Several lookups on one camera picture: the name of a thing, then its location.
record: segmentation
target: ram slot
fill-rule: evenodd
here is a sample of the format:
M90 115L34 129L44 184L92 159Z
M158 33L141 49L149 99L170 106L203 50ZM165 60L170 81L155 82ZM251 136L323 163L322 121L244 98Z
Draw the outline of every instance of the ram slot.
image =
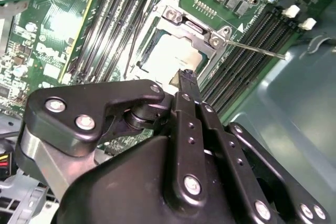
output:
M263 27L269 23L271 18L273 17L272 13L263 12L262 15L254 22L254 25L249 29L247 34L240 40L240 43L247 44L253 46L254 38L259 35L259 33L263 30ZM221 81L221 78L229 71L230 67L239 60L242 53L246 51L245 49L235 47L228 55L227 59L223 62L223 64L216 71L211 80L206 84L206 86L201 90L202 97L204 100L207 100L208 97L212 94L213 90L215 90L218 84Z
M268 50L279 51L294 33L295 31L288 27L286 30L276 31L274 36L272 36L273 39L268 41ZM223 93L219 101L214 104L214 109L220 115L225 113L226 109L236 101L236 99L246 90L249 84L258 77L260 72L272 59L271 57L267 57L265 55L258 55L258 57L255 57L255 61L245 67L245 70L241 74L240 78L236 79L235 82L232 83L231 87Z
M116 42L122 27L124 26L125 22L127 21L127 18L129 15L131 15L132 10L134 9L134 6L136 2L139 2L139 0L129 0L127 3L126 8L122 11L122 14L120 15L120 19L117 22L117 25L115 28L112 30L110 37L109 37L109 42L107 46L105 47L105 50L102 53L102 56L99 59L99 62L97 66L95 67L95 70L93 72L93 76L90 77L90 79L97 79L98 76L101 74L104 64L106 63L106 60L108 59L108 56L111 54L111 50L114 46L114 43Z
M143 0L143 2L141 4L141 7L138 9L138 12L137 12L137 14L135 15L135 18L134 18L135 25L130 24L128 26L127 32L125 33L125 36L122 38L115 54L112 57L112 59L114 59L114 60L109 63L107 71L106 71L105 75L103 76L103 79L102 79L103 81L108 81L110 79L110 77L113 73L113 70L117 66L117 64L120 60L121 54L125 50L125 48L127 46L127 43L131 39L133 33L134 33L133 40L137 39L138 31L140 30L140 28L142 27L142 25L144 23L144 18L145 17L144 17L143 12L145 11L144 8L145 8L146 4L147 4L147 0ZM127 64L129 64L129 62L130 62L130 57L131 57L131 55L129 55Z
M103 21L101 21L101 25L97 29L95 26L92 26L92 29L95 29L95 33L90 34L90 39L86 40L84 50L81 51L82 56L82 62L80 63L79 71L81 73L80 77L82 79L85 79L90 71L92 70L92 64L94 60L97 57L97 52L100 49L103 39L109 29L109 26L111 24L111 21L114 17L114 14L119 7L122 0L111 0L107 3L102 4L102 10L106 5L108 6L108 12L105 12L105 15L103 17ZM95 19L101 18L99 14L96 15Z
M269 36L274 31L274 29L280 28L279 27L280 24L281 24L280 20L274 19L273 22L265 25L265 27L262 28L263 30L262 33L257 34L253 38L252 45L255 47L264 48L267 50L264 44L269 39ZM238 60L235 61L234 66L228 68L229 72L226 72L221 77L221 79L218 80L217 88L213 90L211 95L207 98L206 102L209 103L210 105L213 105L214 103L216 103L218 99L220 99L222 94L226 91L227 87L230 85L232 80L234 80L237 76L239 76L239 74L241 73L245 65L247 65L251 60L253 60L253 57L257 58L256 53L250 50L243 50L241 54L239 55Z

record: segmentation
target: green circuit board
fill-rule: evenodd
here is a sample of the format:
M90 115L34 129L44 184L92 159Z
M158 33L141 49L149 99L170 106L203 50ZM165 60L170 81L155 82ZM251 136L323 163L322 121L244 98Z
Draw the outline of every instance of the green circuit board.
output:
M121 19L121 16L123 11L129 8L127 6L128 0L118 2L115 10L118 15L113 13L114 19L109 19L113 22L103 34L108 38L106 41L110 42L112 40L109 37L112 34L111 31L120 31L116 32L115 38L113 37L113 46L118 51L123 52L123 40L129 45L128 41L131 39L130 36L127 36L128 29L130 29L130 24L137 21L137 7L140 8L141 3L146 1L136 0L133 2L134 9L124 19ZM144 18L160 1L150 0L148 2ZM108 0L31 0L29 8L11 20L12 29L6 54L2 56L0 65L1 106L7 111L12 110L22 115L25 101L34 90L97 82L97 78L86 78L85 74L81 75L84 73L82 70L85 67L83 62L89 61L89 54L93 50L97 51L86 74L90 75L99 69L101 71L98 73L104 75L111 62L115 61L115 67L106 81L122 80L127 55L118 58L119 56L116 56L118 53L111 51L111 49L108 51L110 44L88 39L94 32L94 28L98 27L96 24L102 26L102 21L95 23L98 16L101 15L102 20L107 20L108 14L106 10L105 12L102 10L108 8L108 2ZM330 2L331 0L295 0L301 10L304 10L309 17L316 18L317 21L319 14ZM246 3L248 8L245 11L238 11L242 3ZM230 39L240 41L267 3L265 0L236 0L232 3L229 3L229 0L180 0L178 5L213 31L218 31L223 26L229 26L232 29ZM295 42L297 37L298 34L293 34L286 47ZM141 57L141 49L146 46L141 41L139 45L135 58ZM232 49L233 47L227 47L225 54L228 54ZM212 78L216 69L225 59L225 54L217 57L217 61L209 69L209 75L203 79L202 83L199 83L201 87ZM129 142L134 143L134 140L125 141L125 146L130 146Z

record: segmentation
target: pcie slot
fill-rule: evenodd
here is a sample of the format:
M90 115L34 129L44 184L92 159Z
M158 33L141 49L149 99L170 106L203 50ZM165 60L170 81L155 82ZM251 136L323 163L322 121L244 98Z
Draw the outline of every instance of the pcie slot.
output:
M270 38L270 35L274 31L274 29L282 29L279 27L280 20L273 19L271 23L267 23L265 27L262 28L262 34L258 34L253 38L253 45L259 48L265 48L264 44ZM222 75L222 77L218 80L217 88L211 92L210 96L206 100L210 105L213 105L218 101L218 99L222 96L222 94L226 91L227 87L230 85L230 82L238 76L245 65L247 65L250 61L253 61L254 58L257 58L256 53L244 50L240 53L238 60L236 60L233 67L227 71L226 74Z
M92 22L89 34L85 38L85 42L83 43L82 49L80 51L80 55L76 63L76 74L82 71L82 67L86 66L90 61L93 60L92 58L94 55L92 54L92 51L94 50L94 46L96 46L98 43L97 40L100 39L99 36L103 29L104 19L106 19L108 16L108 10L110 10L111 7L115 5L115 3L116 0L103 0L100 4L97 14Z
M134 5L137 1L138 0L129 0L126 8L123 10L122 14L120 15L120 19L118 20L117 25L115 26L115 28L111 32L111 35L109 37L108 45L105 47L105 50L103 51L103 54L100 57L97 66L95 67L95 71L93 72L93 77L95 79L97 79L98 76L101 74L103 66L104 66L108 56L111 53L111 50L114 46L114 43L116 42L117 37L119 36L119 33L121 32L121 29L122 29L127 17L131 14L132 10L134 9Z
M133 22L135 23L135 25L133 24L129 24L128 25L128 28L127 28L127 31L125 33L125 35L123 36L123 38L121 39L121 42L119 43L118 45L118 48L116 49L116 52L113 54L113 57L112 57L112 60L110 61L109 65L108 65L108 68L106 70L106 73L105 75L102 77L102 81L108 81L112 75L112 72L113 70L115 69L115 67L117 66L119 60L120 60L120 57L121 57L121 53L125 50L126 48L126 45L128 43L128 41L131 39L132 37L132 34L134 33L134 40L136 40L136 36L138 34L138 31L140 30L143 22L144 22L144 17L143 17L143 9L145 8L146 6L146 2L147 0L143 0L141 5L140 5L140 8L138 9L137 13L135 14L134 16L134 20Z
M263 14L255 21L254 25L249 29L249 32L242 38L240 43L247 44L253 46L254 38L262 31L263 27L270 21L273 17L272 13L263 12ZM223 62L220 68L216 71L215 75L212 77L211 81L207 83L207 85L202 89L202 97L204 100L211 95L211 92L217 88L217 83L220 78L225 75L225 73L229 70L230 66L232 66L241 56L241 54L245 51L245 49L241 49L235 47L230 53L228 58Z
M294 30L287 29L286 31L279 31L275 34L276 40L271 40L268 50L279 51L286 42L294 34ZM214 105L214 109L220 114L224 114L226 109L232 105L233 102L246 90L248 85L253 82L264 67L270 62L272 58L265 55L256 57L256 61L249 64L244 70L242 77L237 79L235 83L232 83L231 87L223 94L220 101Z
M91 47L91 50L89 52L89 55L87 57L86 62L83 64L83 74L85 79L88 78L88 75L90 74L92 64L94 62L95 57L97 57L97 52L100 49L102 42L107 35L107 32L111 26L111 23L113 22L114 15L118 9L118 7L121 5L123 0L114 0L112 5L110 6L110 9L108 11L108 14L103 22L102 28L99 31L99 34L95 37L93 46Z

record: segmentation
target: dimm slot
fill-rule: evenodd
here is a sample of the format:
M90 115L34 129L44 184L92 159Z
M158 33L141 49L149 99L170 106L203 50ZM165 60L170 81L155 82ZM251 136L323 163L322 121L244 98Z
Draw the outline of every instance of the dimm slot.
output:
M93 73L93 76L95 77L95 79L98 77L98 75L101 73L102 68L108 58L108 56L111 53L111 50L114 46L114 43L116 42L116 39L124 25L124 22L126 21L127 17L131 14L132 9L136 3L136 1L138 0L130 0L130 2L127 4L126 8L123 10L122 14L120 15L120 19L118 20L118 23L116 25L116 27L114 28L114 30L111 32L111 36L109 39L109 43L108 45L105 47L105 50L97 64L97 66L95 67L95 71Z
M288 29L285 33L280 32L279 34L279 40L274 40L272 42L273 46L270 47L270 49L273 49L274 51L279 51L291 38L291 36L294 34L294 31L292 29ZM226 109L231 106L246 90L248 85L257 78L257 76L261 73L261 71L270 62L271 59L272 58L270 57L262 55L254 65L249 65L246 68L243 74L244 77L242 77L241 81L238 84L232 85L228 92L226 92L225 95L221 97L220 102L214 106L214 109L217 111L217 113L220 115L224 114Z
M137 30L141 27L142 23L144 22L143 17L142 17L142 12L143 9L145 8L147 0L143 0L141 7L138 9L138 13L136 14L134 20L135 23L140 22L140 24L136 25L136 29L135 29L135 35L137 34ZM120 57L121 57L121 53L123 52L123 50L126 48L127 42L130 40L132 34L133 34L133 29L134 26L130 25L127 30L128 32L126 32L126 35L124 36L124 39L122 39L122 42L120 44L120 46L118 47L118 49L116 50L116 54L113 55L113 59L114 61L110 62L107 68L107 71L105 73L105 75L103 76L103 81L108 81L109 78L112 75L113 70L115 69L116 65L118 64Z
M112 19L113 19L114 15L115 15L115 12L118 9L121 2L122 2L122 0L114 0L114 2L110 5L111 8L110 8L110 10L109 10L104 22L103 22L101 30L99 31L99 35L94 40L94 44L91 47L91 50L89 52L89 56L88 56L88 58L87 58L87 60L84 64L84 68L83 68L83 74L85 75L86 79L88 77L88 74L91 71L92 64L94 62L94 59L97 56L97 52L98 52L99 48L101 47L103 39L104 39L105 35L107 34L107 31L108 31L108 29L111 25L111 22L112 22Z
M253 37L255 37L262 30L262 28L269 22L272 16L272 13L267 12L264 12L262 15L260 15L259 18L254 22L254 25L249 29L249 32L240 40L240 43L251 45ZM239 59L239 56L243 51L244 49L235 47L228 54L228 58L223 62L207 85L201 90L201 94L204 100L207 100L211 94L211 91L216 89L216 84L218 83L217 80L223 76L223 72L228 70L227 68Z
M278 27L281 21L274 20L275 22L267 24L265 27L263 27L262 34L258 34L256 38L253 39L253 45L259 48L264 48L264 42L267 40L272 33L272 31ZM234 64L234 67L230 68L230 71L223 75L221 80L218 81L218 84L221 84L220 87L217 86L215 90L213 90L213 93L208 97L206 102L208 102L210 105L213 105L218 101L218 99L221 97L221 95L225 92L227 87L230 85L230 82L236 78L242 71L245 65L249 63L249 61L252 59L252 57L255 57L255 53L249 50L244 50L239 58L240 60L237 60Z

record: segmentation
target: black plastic bracket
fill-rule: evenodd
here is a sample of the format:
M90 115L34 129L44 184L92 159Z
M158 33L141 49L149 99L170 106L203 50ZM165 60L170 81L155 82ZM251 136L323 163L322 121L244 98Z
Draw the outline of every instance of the black plastic bracket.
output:
M327 211L272 157L240 124L230 123L228 130L239 141L254 174L272 190L269 201L288 223L330 223Z
M40 89L29 96L24 122L31 134L65 154L85 156L95 150L103 129L115 131L126 110L158 104L164 97L162 89L150 80ZM66 109L59 113L48 110L45 104L51 99L61 100ZM80 115L90 116L94 128L77 127L75 120Z
M206 203L207 179L202 124L195 102L178 92L172 105L164 197L179 214L196 214Z

